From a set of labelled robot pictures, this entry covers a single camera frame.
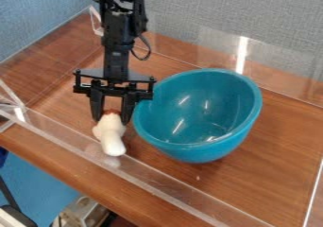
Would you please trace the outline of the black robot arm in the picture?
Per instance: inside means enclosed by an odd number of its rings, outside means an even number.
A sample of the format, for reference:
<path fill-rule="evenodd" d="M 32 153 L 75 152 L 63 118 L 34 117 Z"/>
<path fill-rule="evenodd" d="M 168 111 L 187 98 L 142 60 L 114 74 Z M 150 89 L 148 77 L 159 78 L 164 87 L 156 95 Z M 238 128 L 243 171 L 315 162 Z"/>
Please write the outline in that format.
<path fill-rule="evenodd" d="M 151 55 L 150 42 L 143 36 L 148 30 L 146 0 L 94 0 L 100 5 L 104 35 L 104 67 L 78 69 L 74 72 L 74 92 L 90 98 L 92 118 L 99 121 L 104 114 L 104 98 L 120 97 L 122 122 L 131 119 L 136 103 L 152 99 L 155 77 L 128 70 L 128 54 L 146 61 Z"/>

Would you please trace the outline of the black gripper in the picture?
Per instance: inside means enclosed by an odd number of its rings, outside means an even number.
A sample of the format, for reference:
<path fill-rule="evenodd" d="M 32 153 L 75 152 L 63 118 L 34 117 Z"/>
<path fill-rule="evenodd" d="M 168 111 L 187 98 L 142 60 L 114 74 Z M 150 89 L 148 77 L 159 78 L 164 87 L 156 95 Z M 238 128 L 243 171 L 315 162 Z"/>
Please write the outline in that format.
<path fill-rule="evenodd" d="M 134 48 L 104 53 L 103 68 L 76 69 L 74 92 L 90 97 L 92 118 L 102 119 L 104 113 L 104 97 L 118 96 L 122 101 L 122 122 L 126 125 L 131 119 L 136 100 L 152 99 L 152 89 L 156 82 L 154 77 L 140 75 L 128 68 L 128 58 L 134 56 L 139 61 L 150 58 L 139 57 Z"/>

